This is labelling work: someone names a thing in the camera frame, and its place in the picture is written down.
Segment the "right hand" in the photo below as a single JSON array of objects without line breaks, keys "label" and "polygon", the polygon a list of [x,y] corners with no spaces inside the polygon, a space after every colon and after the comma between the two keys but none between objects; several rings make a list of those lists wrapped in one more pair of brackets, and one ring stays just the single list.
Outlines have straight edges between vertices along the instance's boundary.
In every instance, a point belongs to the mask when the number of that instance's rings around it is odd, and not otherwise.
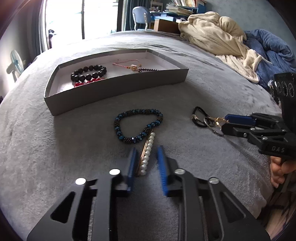
[{"label": "right hand", "polygon": [[279,157],[270,157],[270,181],[273,187],[277,188],[285,181],[285,174],[295,171],[295,160],[282,162]]}]

